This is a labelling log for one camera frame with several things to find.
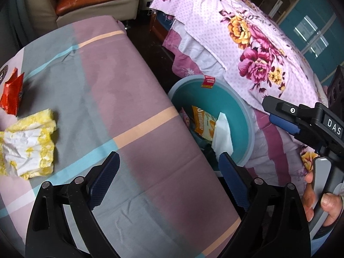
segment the human hand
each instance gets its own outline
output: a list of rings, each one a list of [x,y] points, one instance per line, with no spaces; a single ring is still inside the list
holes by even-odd
[[[313,219],[314,216],[314,210],[312,208],[312,205],[316,200],[315,193],[312,189],[313,172],[309,172],[304,179],[307,182],[307,186],[302,196],[302,204],[304,211],[306,212],[307,221],[309,222]],[[340,216],[342,212],[342,197],[333,195],[331,193],[326,193],[323,195],[321,199],[321,207],[325,212],[329,213],[323,226],[330,226],[333,222],[337,220],[338,216]]]

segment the red label sticker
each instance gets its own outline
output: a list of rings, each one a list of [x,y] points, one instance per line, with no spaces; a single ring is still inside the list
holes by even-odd
[[[204,87],[204,88],[213,88],[214,83],[215,83],[215,77],[210,77],[208,75],[205,75],[202,87]]]

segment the trash bin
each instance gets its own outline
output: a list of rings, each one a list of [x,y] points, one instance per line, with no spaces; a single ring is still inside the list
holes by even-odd
[[[254,146],[253,123],[249,109],[239,95],[221,80],[216,80],[212,88],[204,88],[203,75],[191,75],[178,81],[168,93],[175,108],[192,114],[196,106],[218,117],[223,112],[228,120],[233,143],[232,159],[238,166],[244,166],[250,158]],[[217,175],[221,176],[217,164],[212,165]]]

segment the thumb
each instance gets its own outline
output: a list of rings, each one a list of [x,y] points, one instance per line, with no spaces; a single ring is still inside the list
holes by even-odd
[[[326,193],[321,198],[321,207],[325,212],[329,213],[323,226],[330,226],[340,216],[343,208],[342,198],[340,196]]]

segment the sofa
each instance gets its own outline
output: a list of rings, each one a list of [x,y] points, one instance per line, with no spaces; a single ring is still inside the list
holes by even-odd
[[[115,19],[136,18],[139,0],[25,0],[37,37],[90,17],[111,15]]]

